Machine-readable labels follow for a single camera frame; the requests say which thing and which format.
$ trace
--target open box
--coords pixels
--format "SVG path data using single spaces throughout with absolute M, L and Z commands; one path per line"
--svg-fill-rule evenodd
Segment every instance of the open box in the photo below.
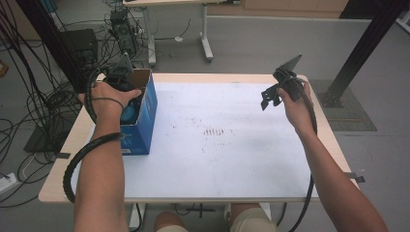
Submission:
M 131 84 L 137 89 L 145 89 L 135 124 L 121 125 L 121 152 L 123 156 L 148 155 L 150 153 L 155 116 L 157 112 L 157 94 L 151 70 L 133 70 Z

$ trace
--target black post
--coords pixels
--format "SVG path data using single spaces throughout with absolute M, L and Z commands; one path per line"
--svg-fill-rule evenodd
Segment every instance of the black post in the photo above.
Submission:
M 359 72 L 371 52 L 395 23 L 406 4 L 407 0 L 386 1 L 368 25 L 327 92 L 319 94 L 319 100 L 324 107 L 342 107 L 341 95 Z
M 41 0 L 15 0 L 27 16 L 42 41 L 47 46 L 50 54 L 57 62 L 63 73 L 77 93 L 85 90 L 86 79 L 80 67 L 73 59 L 69 50 L 59 36 L 59 31 L 53 19 L 47 13 Z

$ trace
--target beige shorts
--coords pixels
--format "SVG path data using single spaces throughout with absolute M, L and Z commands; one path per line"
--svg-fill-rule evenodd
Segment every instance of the beige shorts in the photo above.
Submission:
M 252 208 L 243 211 L 236 217 L 230 232 L 278 232 L 277 226 L 271 222 L 261 208 Z M 188 232 L 182 226 L 169 225 L 158 232 Z

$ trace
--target gray floor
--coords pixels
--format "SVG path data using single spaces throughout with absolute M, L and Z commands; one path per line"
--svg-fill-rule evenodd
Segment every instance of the gray floor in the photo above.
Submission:
M 184 31 L 186 22 L 176 28 L 160 27 L 159 34 L 163 33 L 161 36 L 164 37 L 177 36 Z M 208 23 L 208 37 L 215 56 L 212 62 L 203 57 L 197 38 L 200 21 L 193 19 L 183 42 L 157 41 L 158 63 L 154 72 L 272 73 L 283 61 L 303 53 L 296 73 L 310 79 L 334 79 L 368 26 L 368 21 L 359 20 L 218 16 L 211 16 Z M 6 52 L 0 54 L 3 60 L 12 63 Z M 410 164 L 410 127 L 407 123 L 410 110 L 406 106 L 410 99 L 409 61 L 410 36 L 394 25 L 349 86 L 377 131 L 336 132 L 337 141 L 351 169 L 366 178 L 366 183 L 360 184 L 361 189 L 380 211 L 391 231 L 410 230 L 410 183 L 406 178 Z M 49 86 L 40 76 L 37 78 L 46 91 Z M 26 114 L 24 105 L 27 94 L 13 67 L 6 77 L 0 78 L 0 84 L 0 118 L 17 122 Z M 33 125 L 25 124 L 18 131 L 10 154 L 0 164 L 1 172 L 15 172 L 27 157 L 21 148 L 33 128 Z M 22 188 L 13 199 L 0 205 L 28 199 L 38 194 L 41 186 L 42 183 L 38 183 Z M 199 218 L 198 213 L 190 213 L 183 220 L 192 231 L 223 231 L 223 206 L 214 207 L 218 209 L 216 213 L 207 213 L 204 218 Z M 273 219 L 278 219 L 281 205 L 273 204 L 271 208 Z M 301 208 L 302 204 L 289 205 L 279 227 L 281 231 L 291 228 Z M 170 205 L 150 205 L 147 209 L 143 231 L 149 232 L 152 231 L 155 215 L 173 208 Z M 0 209 L 0 224 L 0 231 L 8 232 L 71 231 L 73 206 L 44 204 L 35 200 L 20 207 Z M 325 232 L 335 229 L 321 204 L 311 203 L 298 231 Z

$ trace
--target knee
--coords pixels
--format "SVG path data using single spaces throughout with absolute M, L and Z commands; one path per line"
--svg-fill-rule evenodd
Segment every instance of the knee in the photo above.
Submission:
M 169 225 L 179 225 L 185 228 L 185 225 L 182 222 L 182 220 L 177 215 L 171 212 L 162 212 L 159 215 L 157 215 L 154 224 L 155 231 L 158 231 Z

